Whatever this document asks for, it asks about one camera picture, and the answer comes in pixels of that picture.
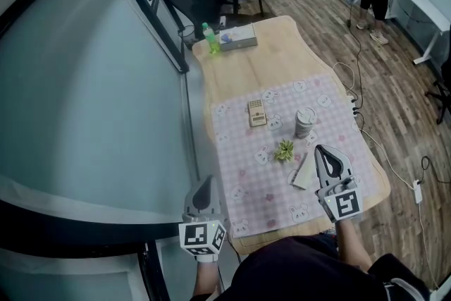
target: plastic bottle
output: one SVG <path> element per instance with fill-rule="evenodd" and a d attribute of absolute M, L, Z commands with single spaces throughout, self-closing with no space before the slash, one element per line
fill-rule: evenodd
<path fill-rule="evenodd" d="M 202 23 L 202 28 L 204 32 L 205 39 L 210 45 L 210 53 L 216 54 L 219 53 L 219 43 L 216 40 L 213 30 L 209 27 L 207 23 Z"/>

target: floor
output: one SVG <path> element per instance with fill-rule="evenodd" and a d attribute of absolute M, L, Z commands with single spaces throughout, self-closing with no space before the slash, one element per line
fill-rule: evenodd
<path fill-rule="evenodd" d="M 329 66 L 336 62 L 349 65 L 356 74 L 354 91 L 360 97 L 356 54 L 359 45 L 346 26 L 350 9 L 344 0 L 264 0 L 265 11 L 275 16 L 289 15 L 312 50 Z M 258 12 L 257 0 L 242 5 L 241 13 Z M 427 64 L 414 66 L 419 56 L 414 45 L 391 22 L 384 26 L 390 43 L 381 46 L 368 31 L 355 28 L 358 8 L 352 9 L 352 32 L 362 43 L 359 65 L 364 93 L 364 129 L 382 144 L 393 168 L 410 183 L 421 178 L 421 158 L 433 162 L 424 172 L 421 219 L 429 262 L 440 284 L 451 272 L 451 116 L 435 124 L 438 107 L 425 98 L 432 90 L 434 74 Z M 335 68 L 340 79 L 352 84 L 349 69 Z M 365 212 L 355 224 L 372 260 L 391 252 L 401 259 L 429 288 L 434 288 L 427 267 L 419 208 L 414 193 L 390 170 L 382 151 L 364 135 L 377 160 L 385 169 L 392 186 L 389 198 Z"/>

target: small plant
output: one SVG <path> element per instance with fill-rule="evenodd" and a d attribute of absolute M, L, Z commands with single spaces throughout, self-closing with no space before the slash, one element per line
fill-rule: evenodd
<path fill-rule="evenodd" d="M 279 143 L 279 148 L 274 152 L 274 159 L 279 161 L 291 161 L 293 159 L 293 142 L 289 140 L 282 140 Z"/>

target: calculator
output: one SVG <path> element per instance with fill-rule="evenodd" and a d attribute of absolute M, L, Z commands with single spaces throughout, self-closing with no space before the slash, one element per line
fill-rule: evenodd
<path fill-rule="evenodd" d="M 250 101 L 247 106 L 249 107 L 249 120 L 251 127 L 266 124 L 266 114 L 263 107 L 263 101 L 261 99 Z"/>

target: table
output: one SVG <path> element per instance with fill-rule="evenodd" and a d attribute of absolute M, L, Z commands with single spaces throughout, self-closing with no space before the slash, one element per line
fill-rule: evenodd
<path fill-rule="evenodd" d="M 196 43 L 192 53 L 199 61 L 205 80 L 204 119 L 209 139 L 214 142 L 210 104 L 222 103 L 250 92 L 308 78 L 329 74 L 343 97 L 346 90 L 340 79 L 305 43 L 294 20 L 281 16 L 254 24 L 259 45 L 211 55 L 206 40 Z M 364 199 L 365 210 L 390 194 L 387 175 L 368 150 L 373 171 L 379 182 L 379 194 Z M 271 242 L 291 235 L 313 235 L 332 226 L 326 214 L 300 225 L 282 228 L 243 238 L 231 238 L 240 254 L 249 254 Z"/>
<path fill-rule="evenodd" d="M 450 21 L 429 1 L 429 0 L 410 0 L 413 4 L 418 6 L 428 17 L 432 23 L 437 25 L 437 30 L 426 48 L 423 56 L 414 60 L 414 64 L 420 64 L 431 58 L 431 50 L 437 41 L 438 37 L 444 32 L 450 30 Z"/>

